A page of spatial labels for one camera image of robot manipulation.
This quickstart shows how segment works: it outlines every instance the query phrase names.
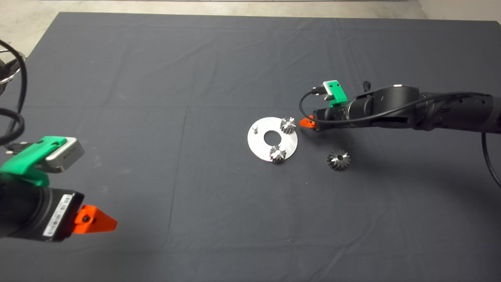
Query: white label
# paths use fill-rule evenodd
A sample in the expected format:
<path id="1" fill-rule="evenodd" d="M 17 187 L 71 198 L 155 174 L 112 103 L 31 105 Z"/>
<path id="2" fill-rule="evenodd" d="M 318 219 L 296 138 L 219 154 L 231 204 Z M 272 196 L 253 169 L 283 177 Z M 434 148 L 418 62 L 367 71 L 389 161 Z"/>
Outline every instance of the white label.
<path id="1" fill-rule="evenodd" d="M 62 196 L 58 206 L 56 207 L 56 210 L 52 214 L 52 217 L 47 224 L 47 227 L 45 227 L 44 236 L 51 237 L 52 235 L 54 235 L 54 233 L 58 229 L 59 223 L 61 222 L 61 218 L 63 218 L 63 215 L 68 208 L 68 204 L 70 203 L 71 198 L 73 198 L 73 195 L 70 194 L 65 194 Z"/>

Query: table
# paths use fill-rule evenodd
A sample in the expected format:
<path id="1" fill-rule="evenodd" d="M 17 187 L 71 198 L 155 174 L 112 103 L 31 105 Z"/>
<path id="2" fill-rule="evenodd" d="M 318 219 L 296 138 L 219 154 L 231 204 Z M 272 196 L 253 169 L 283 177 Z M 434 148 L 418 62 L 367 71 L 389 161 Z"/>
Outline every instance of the table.
<path id="1" fill-rule="evenodd" d="M 301 118 L 301 95 L 330 79 L 349 99 L 364 80 L 500 96 L 499 46 L 496 22 L 61 13 L 28 59 L 22 139 L 77 137 L 86 154 L 51 187 L 119 225 L 2 239 L 0 280 L 496 280 L 501 191 L 478 133 L 299 130 L 278 166 L 246 134 Z M 335 148 L 342 173 L 325 163 Z"/>

